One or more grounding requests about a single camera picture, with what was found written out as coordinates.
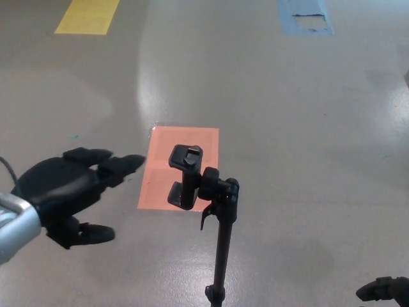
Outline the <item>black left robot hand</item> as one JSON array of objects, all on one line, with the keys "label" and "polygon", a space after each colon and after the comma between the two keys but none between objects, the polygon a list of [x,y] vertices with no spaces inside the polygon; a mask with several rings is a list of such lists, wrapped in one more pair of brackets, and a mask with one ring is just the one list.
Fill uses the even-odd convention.
[{"label": "black left robot hand", "polygon": [[142,155],[115,157],[106,149],[78,147],[28,169],[12,189],[36,210],[47,236],[65,249],[114,240],[108,226],[80,223],[75,214],[101,199],[107,188],[122,184],[145,162]]}]

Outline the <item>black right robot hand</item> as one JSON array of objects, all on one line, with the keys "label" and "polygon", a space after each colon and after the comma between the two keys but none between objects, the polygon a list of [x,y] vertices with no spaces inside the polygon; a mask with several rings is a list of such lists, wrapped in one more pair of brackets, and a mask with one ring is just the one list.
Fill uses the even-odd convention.
[{"label": "black right robot hand", "polygon": [[400,306],[408,306],[408,278],[403,276],[376,278],[359,288],[356,295],[364,302],[395,300]]}]

